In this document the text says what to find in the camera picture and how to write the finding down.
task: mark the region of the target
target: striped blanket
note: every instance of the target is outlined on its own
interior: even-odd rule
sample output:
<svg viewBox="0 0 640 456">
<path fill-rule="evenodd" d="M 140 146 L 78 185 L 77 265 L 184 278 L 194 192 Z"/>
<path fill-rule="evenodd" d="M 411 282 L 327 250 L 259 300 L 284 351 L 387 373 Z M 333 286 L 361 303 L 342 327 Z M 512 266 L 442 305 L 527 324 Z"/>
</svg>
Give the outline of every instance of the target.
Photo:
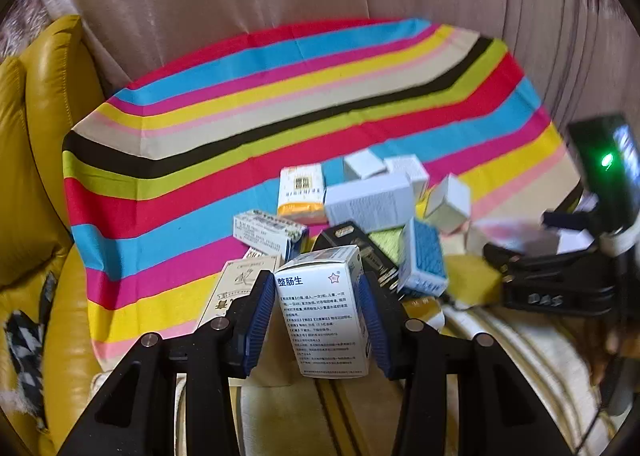
<svg viewBox="0 0 640 456">
<path fill-rule="evenodd" d="M 342 156 L 364 147 L 382 158 L 415 153 L 431 185 L 459 175 L 474 218 L 537 219 L 578 181 L 501 41 L 414 19 L 305 23 L 219 42 L 130 84 L 66 136 L 68 209 L 103 369 L 146 331 L 193 329 L 225 261 L 246 251 L 232 216 L 273 213 L 282 167 L 322 163 L 331 185 L 342 181 Z M 575 446 L 596 402 L 575 348 L 544 317 L 500 313 L 446 308 L 447 331 L 494 334 Z M 377 368 L 233 396 L 252 456 L 389 454 L 401 403 Z M 608 434 L 598 424 L 588 450 Z"/>
</svg>

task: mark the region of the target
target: black box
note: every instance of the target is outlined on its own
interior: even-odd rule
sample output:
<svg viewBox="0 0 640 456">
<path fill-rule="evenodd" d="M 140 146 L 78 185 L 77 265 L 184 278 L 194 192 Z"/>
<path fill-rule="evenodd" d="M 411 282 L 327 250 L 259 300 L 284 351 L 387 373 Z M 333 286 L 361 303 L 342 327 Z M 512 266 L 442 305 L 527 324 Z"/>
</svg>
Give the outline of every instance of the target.
<svg viewBox="0 0 640 456">
<path fill-rule="evenodd" d="M 382 288 L 394 293 L 398 300 L 404 297 L 403 294 L 396 293 L 398 291 L 398 266 L 396 263 L 391 261 L 353 221 L 345 221 L 340 225 L 323 230 L 318 235 L 312 251 L 347 245 L 356 245 L 360 249 L 363 270 L 374 272 L 378 276 L 378 283 Z"/>
</svg>

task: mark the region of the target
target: black stripe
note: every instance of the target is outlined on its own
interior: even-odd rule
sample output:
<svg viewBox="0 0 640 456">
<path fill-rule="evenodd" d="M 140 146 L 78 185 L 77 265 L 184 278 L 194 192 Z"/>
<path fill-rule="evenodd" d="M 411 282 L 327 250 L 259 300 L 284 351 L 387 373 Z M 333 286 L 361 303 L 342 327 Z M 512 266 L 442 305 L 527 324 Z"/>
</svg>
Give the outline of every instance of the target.
<svg viewBox="0 0 640 456">
<path fill-rule="evenodd" d="M 480 37 L 466 56 L 450 70 L 441 74 L 431 82 L 421 86 L 380 94 L 363 100 L 334 105 L 310 112 L 306 115 L 294 116 L 281 121 L 270 123 L 257 129 L 250 129 L 228 138 L 212 143 L 206 143 L 196 149 L 189 150 L 158 160 L 133 156 L 111 147 L 93 142 L 70 131 L 64 140 L 63 149 L 72 152 L 80 161 L 98 169 L 140 179 L 153 179 L 166 176 L 172 172 L 182 170 L 213 158 L 222 153 L 236 149 L 246 143 L 273 136 L 279 132 L 288 131 L 302 125 L 320 121 L 332 116 L 342 115 L 352 110 L 369 108 L 386 103 L 399 102 L 411 98 L 418 98 L 441 90 L 449 89 L 466 70 L 487 50 L 492 39 Z"/>
<path fill-rule="evenodd" d="M 342 449 L 340 449 L 338 437 L 335 435 L 334 425 L 331 423 L 331 419 L 329 418 L 329 410 L 326 408 L 324 395 L 322 394 L 322 389 L 320 389 L 320 383 L 317 378 L 314 378 L 314 384 L 316 386 L 318 398 L 320 399 L 320 405 L 322 406 L 322 413 L 324 413 L 324 419 L 326 420 L 326 425 L 329 429 L 329 435 L 331 435 L 331 441 L 334 443 L 335 453 L 337 456 L 342 456 Z"/>
</svg>

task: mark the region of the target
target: blue patterned box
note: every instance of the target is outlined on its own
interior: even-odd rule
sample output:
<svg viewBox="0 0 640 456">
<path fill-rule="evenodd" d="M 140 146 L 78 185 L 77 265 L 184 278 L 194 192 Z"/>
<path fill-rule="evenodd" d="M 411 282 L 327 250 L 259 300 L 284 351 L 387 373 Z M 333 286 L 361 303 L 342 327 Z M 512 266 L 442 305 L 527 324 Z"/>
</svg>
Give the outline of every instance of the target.
<svg viewBox="0 0 640 456">
<path fill-rule="evenodd" d="M 414 217 L 400 235 L 399 288 L 439 297 L 447 289 L 438 230 Z"/>
</svg>

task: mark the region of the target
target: green light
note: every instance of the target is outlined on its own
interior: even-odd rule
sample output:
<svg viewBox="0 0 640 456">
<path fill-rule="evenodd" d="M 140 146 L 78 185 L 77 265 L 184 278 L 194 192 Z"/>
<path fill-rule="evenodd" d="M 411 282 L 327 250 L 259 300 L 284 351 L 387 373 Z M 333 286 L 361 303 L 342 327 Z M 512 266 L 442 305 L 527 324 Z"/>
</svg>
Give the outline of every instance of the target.
<svg viewBox="0 0 640 456">
<path fill-rule="evenodd" d="M 602 161 L 600 162 L 600 164 L 606 168 L 606 170 L 609 170 L 609 167 L 611 166 L 611 164 L 613 163 L 613 155 L 611 153 L 606 154 L 602 157 Z"/>
</svg>

